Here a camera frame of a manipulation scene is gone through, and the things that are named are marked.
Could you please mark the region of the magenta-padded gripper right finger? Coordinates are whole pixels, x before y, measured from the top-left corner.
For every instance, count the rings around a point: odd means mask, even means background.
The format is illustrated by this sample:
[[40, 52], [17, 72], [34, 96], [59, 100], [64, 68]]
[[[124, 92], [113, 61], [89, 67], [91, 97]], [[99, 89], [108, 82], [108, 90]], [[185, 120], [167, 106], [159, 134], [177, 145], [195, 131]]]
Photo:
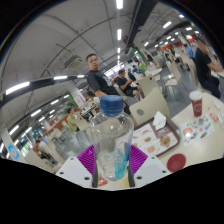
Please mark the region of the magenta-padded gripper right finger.
[[170, 174], [170, 171], [156, 156], [148, 156], [131, 146], [128, 166], [130, 187], [143, 187]]

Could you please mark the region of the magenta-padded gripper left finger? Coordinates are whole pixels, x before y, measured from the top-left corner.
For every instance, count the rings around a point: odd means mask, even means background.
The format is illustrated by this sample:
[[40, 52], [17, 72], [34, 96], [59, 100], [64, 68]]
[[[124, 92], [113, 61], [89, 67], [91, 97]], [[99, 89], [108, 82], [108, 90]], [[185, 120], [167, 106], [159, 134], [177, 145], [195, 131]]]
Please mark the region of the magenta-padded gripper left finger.
[[56, 175], [84, 188], [96, 188], [98, 169], [94, 147], [88, 147], [77, 157], [70, 156]]

